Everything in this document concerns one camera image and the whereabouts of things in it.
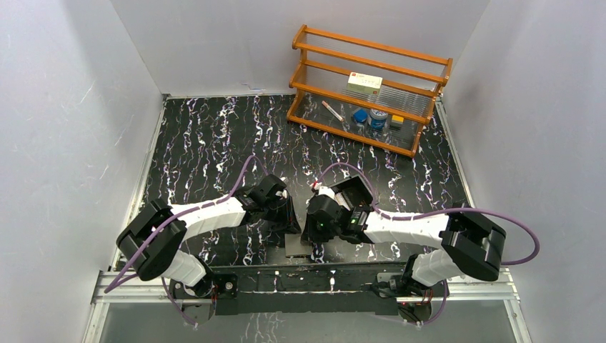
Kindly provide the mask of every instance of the yellow object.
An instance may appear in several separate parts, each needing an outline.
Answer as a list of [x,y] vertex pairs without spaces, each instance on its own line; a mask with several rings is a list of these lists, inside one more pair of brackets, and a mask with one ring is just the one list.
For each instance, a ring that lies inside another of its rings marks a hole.
[[401,127],[403,125],[403,123],[404,123],[404,118],[402,118],[400,116],[392,116],[392,122],[389,123],[389,125]]

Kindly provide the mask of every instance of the metal frame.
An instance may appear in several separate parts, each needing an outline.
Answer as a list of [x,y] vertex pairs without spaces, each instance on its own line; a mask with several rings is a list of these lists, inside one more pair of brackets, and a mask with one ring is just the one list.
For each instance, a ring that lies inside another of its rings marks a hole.
[[[156,142],[159,135],[159,129],[164,118],[164,106],[162,113],[160,114],[156,133],[150,143],[150,148],[147,152],[146,162],[141,172],[141,179],[139,180],[139,186],[134,193],[131,202],[131,213],[129,214],[129,221],[137,213],[137,209],[141,205],[145,181],[147,180],[147,174],[149,173],[149,166],[152,162],[153,151],[156,146]],[[465,193],[469,199],[470,205],[473,206],[472,197],[470,194],[469,187],[467,186],[467,180],[462,170],[459,156],[455,146],[452,144],[450,130],[447,122],[446,113],[441,100],[436,101],[436,110],[442,120],[442,125],[446,131],[446,137],[450,144],[455,163],[459,170],[462,183],[465,187]],[[114,254],[114,260],[111,268],[115,268],[117,262],[120,260],[121,254],[118,249]],[[117,287],[112,293],[105,294],[103,290],[109,285],[111,280],[115,278],[117,272],[102,272],[97,279],[97,283],[94,289],[91,313],[89,316],[89,322],[86,327],[86,332],[82,342],[85,343],[97,343],[101,339],[101,334],[105,325],[105,320],[109,311],[109,306],[112,303],[167,303],[169,302],[164,288],[160,279],[154,279],[149,282],[143,282],[138,279],[133,279],[126,284]],[[507,316],[510,320],[510,326],[515,336],[516,342],[528,343],[530,334],[522,311],[520,309],[520,297],[517,293],[515,283],[513,282],[512,275],[508,268],[502,268],[499,279],[495,282],[484,282],[471,277],[456,277],[448,280],[450,296],[447,301],[482,301],[482,300],[502,300],[507,310]],[[182,300],[184,304],[210,304],[208,299],[188,299]],[[415,297],[399,297],[398,302],[411,302],[420,301],[420,298]]]

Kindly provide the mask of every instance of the white box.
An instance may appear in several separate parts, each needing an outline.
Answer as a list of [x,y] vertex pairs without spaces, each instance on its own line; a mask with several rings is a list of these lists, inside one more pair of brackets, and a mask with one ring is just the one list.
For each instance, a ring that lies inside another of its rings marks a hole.
[[351,73],[347,81],[347,90],[363,94],[378,94],[382,82],[382,77]]

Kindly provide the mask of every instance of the marble tabletop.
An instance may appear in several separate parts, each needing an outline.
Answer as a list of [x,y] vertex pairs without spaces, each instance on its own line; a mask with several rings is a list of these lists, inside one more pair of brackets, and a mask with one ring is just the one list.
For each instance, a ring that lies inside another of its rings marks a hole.
[[[287,122],[293,99],[284,95],[167,100],[144,203],[156,198],[169,204],[216,199],[233,187],[250,154],[257,155],[269,172],[287,178],[301,227],[305,202],[312,195],[309,185],[336,161],[361,169],[387,211],[429,212],[465,202],[464,186],[437,114],[423,131],[417,155],[410,159]],[[350,175],[345,168],[335,168],[325,182]],[[253,184],[262,176],[262,169],[253,164],[244,183]],[[333,239],[314,245],[309,258],[286,258],[284,234],[272,232],[264,222],[202,234],[187,240],[182,249],[211,266],[406,261],[424,251],[414,244],[354,245]]]

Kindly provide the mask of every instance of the blue can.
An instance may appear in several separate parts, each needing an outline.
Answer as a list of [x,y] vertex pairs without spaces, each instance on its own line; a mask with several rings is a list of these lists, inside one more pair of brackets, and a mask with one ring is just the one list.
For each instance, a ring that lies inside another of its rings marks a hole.
[[385,123],[387,122],[388,116],[389,114],[387,112],[371,109],[370,120],[368,121],[368,124],[375,130],[383,130],[383,127],[385,127]]

